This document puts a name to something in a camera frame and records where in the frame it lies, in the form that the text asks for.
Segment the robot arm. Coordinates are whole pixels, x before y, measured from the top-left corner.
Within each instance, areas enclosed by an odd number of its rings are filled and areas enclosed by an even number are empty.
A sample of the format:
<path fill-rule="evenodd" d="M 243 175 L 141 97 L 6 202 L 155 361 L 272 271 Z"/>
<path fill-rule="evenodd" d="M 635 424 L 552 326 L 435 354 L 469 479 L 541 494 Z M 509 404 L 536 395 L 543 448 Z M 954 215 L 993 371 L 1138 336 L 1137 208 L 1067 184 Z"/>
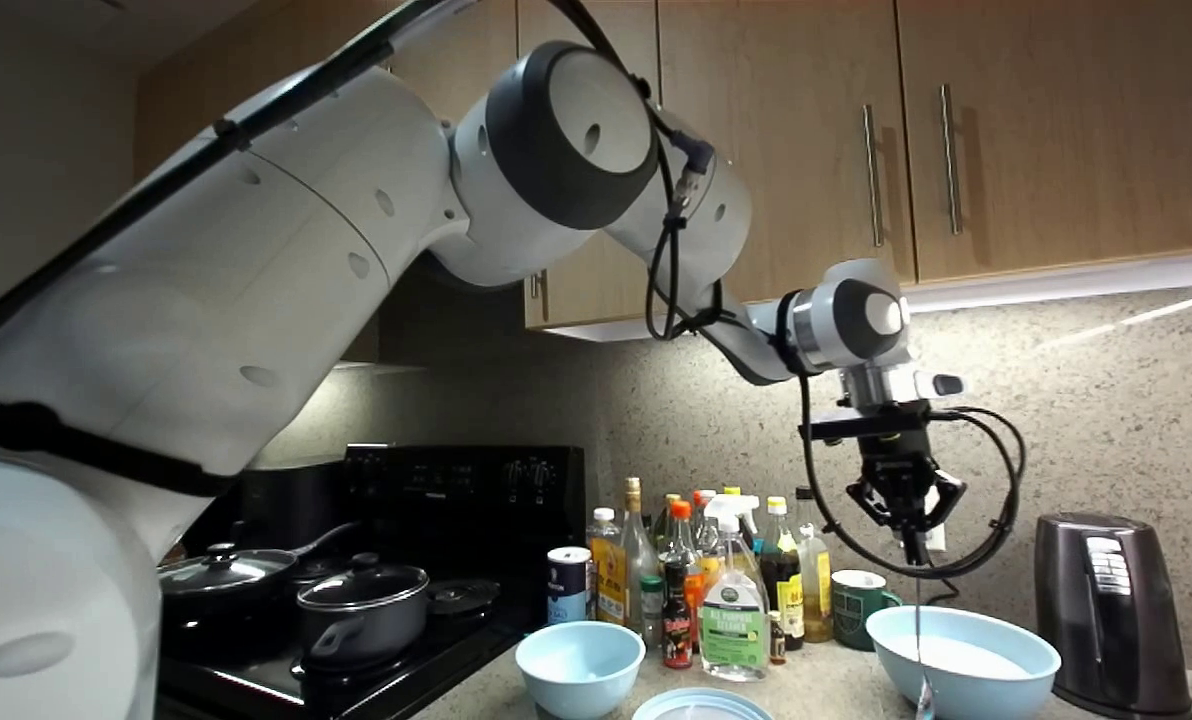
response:
<path fill-rule="evenodd" d="M 153 500 L 238 475 L 417 259 L 501 286 L 612 235 L 742 378 L 842 378 L 876 522 L 954 509 L 893 271 L 730 298 L 749 192 L 590 21 L 438 118 L 386 58 L 461 5 L 399 0 L 247 97 L 0 296 L 0 720 L 153 720 Z"/>

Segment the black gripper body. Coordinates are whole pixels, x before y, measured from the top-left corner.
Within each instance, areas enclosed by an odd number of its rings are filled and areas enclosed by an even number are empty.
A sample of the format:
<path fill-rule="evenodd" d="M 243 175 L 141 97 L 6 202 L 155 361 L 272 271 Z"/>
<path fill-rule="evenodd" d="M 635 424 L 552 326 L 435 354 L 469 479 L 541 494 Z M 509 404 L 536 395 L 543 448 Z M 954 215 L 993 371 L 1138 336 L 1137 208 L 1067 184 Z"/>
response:
<path fill-rule="evenodd" d="M 950 479 L 932 456 L 932 418 L 932 404 L 915 401 L 876 404 L 810 424 L 814 439 L 852 439 L 860 448 L 860 475 L 847 485 L 847 494 L 864 509 L 866 520 L 893 526 L 897 534 L 932 530 L 965 494 L 965 485 Z"/>

